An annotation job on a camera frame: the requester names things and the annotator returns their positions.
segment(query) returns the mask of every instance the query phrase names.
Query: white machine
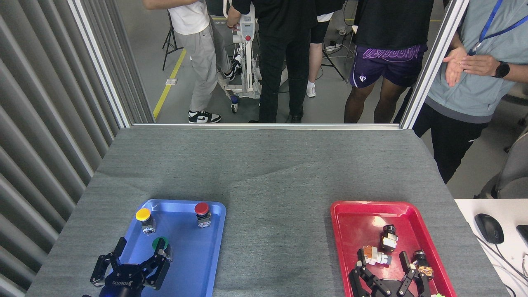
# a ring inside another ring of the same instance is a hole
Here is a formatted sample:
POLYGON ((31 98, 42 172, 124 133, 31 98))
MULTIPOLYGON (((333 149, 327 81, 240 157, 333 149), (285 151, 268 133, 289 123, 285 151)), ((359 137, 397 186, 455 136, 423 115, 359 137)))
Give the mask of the white machine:
MULTIPOLYGON (((231 5, 231 0, 223 0, 223 13, 227 18, 228 1, 231 5)), ((239 31, 233 35, 233 43, 235 44, 233 57, 237 54, 242 58, 241 60, 241 84, 230 85, 228 79, 219 73, 218 84, 222 87, 225 95, 231 100, 231 111, 236 113, 238 111, 238 99, 242 97, 260 99, 262 86, 259 80, 262 79, 260 76, 260 69, 257 67, 257 57, 253 54, 252 42, 255 37, 255 7, 251 3, 248 14, 243 14, 240 17, 239 31)), ((288 79, 288 71, 284 69, 280 83, 281 85, 288 79)))

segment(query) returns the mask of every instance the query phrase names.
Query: hand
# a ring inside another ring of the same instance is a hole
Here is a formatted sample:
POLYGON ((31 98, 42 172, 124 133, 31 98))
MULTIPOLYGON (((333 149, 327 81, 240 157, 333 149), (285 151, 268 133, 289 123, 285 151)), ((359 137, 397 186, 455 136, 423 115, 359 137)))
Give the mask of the hand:
POLYGON ((234 25, 232 25, 232 26, 229 26, 228 23, 226 23, 225 25, 226 25, 229 29, 231 29, 231 30, 233 30, 233 31, 240 31, 240 29, 239 29, 239 28, 240 28, 240 24, 239 24, 239 23, 236 23, 236 24, 234 24, 234 25))
POLYGON ((460 66, 465 73, 479 76, 494 76, 501 63, 488 54, 478 54, 464 57, 460 66))
POLYGON ((464 70, 460 66, 462 59, 467 56, 466 49, 464 47, 458 47, 449 52, 442 62, 447 63, 446 68, 446 81, 447 85, 454 87, 460 81, 460 75, 464 70))

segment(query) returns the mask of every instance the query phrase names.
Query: computer mouse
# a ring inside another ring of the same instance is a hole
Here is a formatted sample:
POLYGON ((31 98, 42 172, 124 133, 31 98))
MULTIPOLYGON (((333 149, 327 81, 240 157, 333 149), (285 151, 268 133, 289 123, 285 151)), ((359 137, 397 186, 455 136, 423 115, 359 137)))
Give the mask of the computer mouse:
POLYGON ((484 239, 491 244, 501 244, 504 242, 504 232, 501 224, 496 219, 487 214, 477 214, 475 216, 478 230, 484 239))

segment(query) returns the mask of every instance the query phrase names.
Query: white t-shirt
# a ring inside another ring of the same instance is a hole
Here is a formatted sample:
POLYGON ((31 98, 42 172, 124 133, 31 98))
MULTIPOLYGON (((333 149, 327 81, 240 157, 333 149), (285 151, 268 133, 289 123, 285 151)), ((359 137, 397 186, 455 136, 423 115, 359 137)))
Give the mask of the white t-shirt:
POLYGON ((329 21, 332 18, 333 14, 334 14, 333 12, 330 12, 330 13, 327 13, 327 14, 318 15, 317 16, 317 22, 318 23, 327 22, 327 21, 329 21))
POLYGON ((174 30, 181 35, 198 33, 209 26, 209 13, 205 0, 170 8, 168 11, 171 14, 174 30))

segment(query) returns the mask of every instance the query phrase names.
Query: red button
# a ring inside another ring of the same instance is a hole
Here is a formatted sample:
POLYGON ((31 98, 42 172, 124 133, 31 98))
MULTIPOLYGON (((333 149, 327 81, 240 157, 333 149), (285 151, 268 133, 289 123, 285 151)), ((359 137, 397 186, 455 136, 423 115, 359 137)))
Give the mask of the red button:
POLYGON ((209 211, 209 205, 205 202, 200 202, 194 207, 194 212, 197 215, 204 215, 209 211))

